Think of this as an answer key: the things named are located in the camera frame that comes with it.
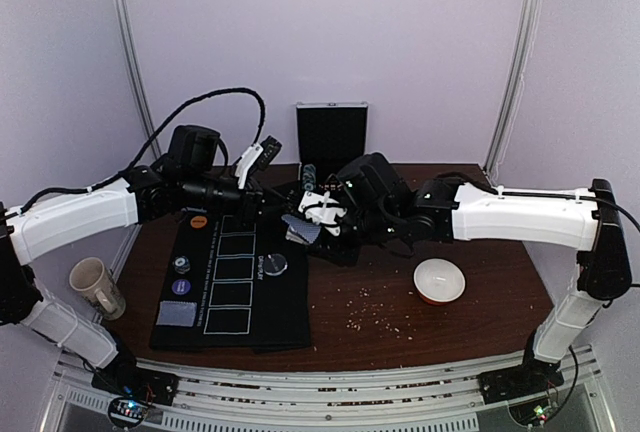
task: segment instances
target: brown tabletop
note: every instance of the brown tabletop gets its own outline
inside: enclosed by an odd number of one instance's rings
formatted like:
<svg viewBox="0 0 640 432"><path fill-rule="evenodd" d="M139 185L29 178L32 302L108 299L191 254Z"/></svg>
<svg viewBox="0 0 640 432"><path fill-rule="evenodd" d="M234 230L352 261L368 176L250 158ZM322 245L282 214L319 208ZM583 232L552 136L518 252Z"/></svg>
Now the brown tabletop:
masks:
<svg viewBox="0 0 640 432"><path fill-rule="evenodd" d="M477 165L398 165L412 188L457 170L484 180ZM272 166L260 180L295 179L295 166ZM165 217L142 227L118 282L127 298L124 316L108 327L136 356L175 364L254 371L371 370L438 364L522 350L551 310L551 301L520 242L478 240L416 244L412 259L364 247L357 266L339 268L310 259L309 313L313 347L254 354L216 348L197 353L149 348L160 291L178 225ZM463 271L463 296L446 306L425 304L413 270L439 257Z"/></svg>

